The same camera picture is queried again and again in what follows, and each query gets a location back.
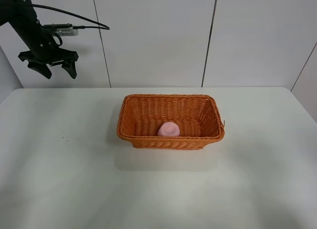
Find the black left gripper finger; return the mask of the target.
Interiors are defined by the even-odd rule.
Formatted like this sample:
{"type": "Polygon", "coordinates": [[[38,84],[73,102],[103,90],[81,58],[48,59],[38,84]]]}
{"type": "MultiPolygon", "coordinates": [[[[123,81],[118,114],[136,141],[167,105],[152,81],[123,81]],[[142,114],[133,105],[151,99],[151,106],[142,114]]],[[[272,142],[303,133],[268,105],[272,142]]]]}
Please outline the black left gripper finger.
{"type": "Polygon", "coordinates": [[[77,77],[74,60],[64,60],[61,67],[70,75],[71,78],[75,79],[77,77]]]}
{"type": "Polygon", "coordinates": [[[41,75],[43,75],[47,79],[50,79],[52,77],[52,73],[46,64],[29,62],[28,68],[40,73],[41,75]]]}

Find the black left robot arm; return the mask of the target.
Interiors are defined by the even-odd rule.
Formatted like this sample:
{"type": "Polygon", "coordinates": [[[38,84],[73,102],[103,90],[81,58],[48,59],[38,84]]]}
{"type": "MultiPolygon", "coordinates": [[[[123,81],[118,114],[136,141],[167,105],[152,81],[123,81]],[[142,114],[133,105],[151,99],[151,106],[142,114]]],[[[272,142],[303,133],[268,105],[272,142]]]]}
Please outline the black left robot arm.
{"type": "Polygon", "coordinates": [[[0,0],[0,24],[5,23],[29,48],[18,55],[21,61],[28,61],[28,68],[50,79],[48,66],[61,65],[71,78],[77,77],[77,52],[60,48],[61,37],[40,24],[31,0],[0,0]]]}

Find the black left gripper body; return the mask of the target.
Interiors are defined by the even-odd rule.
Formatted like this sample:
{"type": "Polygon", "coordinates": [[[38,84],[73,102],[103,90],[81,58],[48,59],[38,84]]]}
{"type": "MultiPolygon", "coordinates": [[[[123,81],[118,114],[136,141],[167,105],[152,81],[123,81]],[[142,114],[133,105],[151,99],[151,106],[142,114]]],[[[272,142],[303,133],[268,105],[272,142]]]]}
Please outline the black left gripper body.
{"type": "Polygon", "coordinates": [[[29,48],[28,51],[19,53],[18,57],[21,61],[51,64],[78,60],[77,52],[60,48],[53,36],[44,30],[38,19],[13,18],[9,24],[29,48]]]}

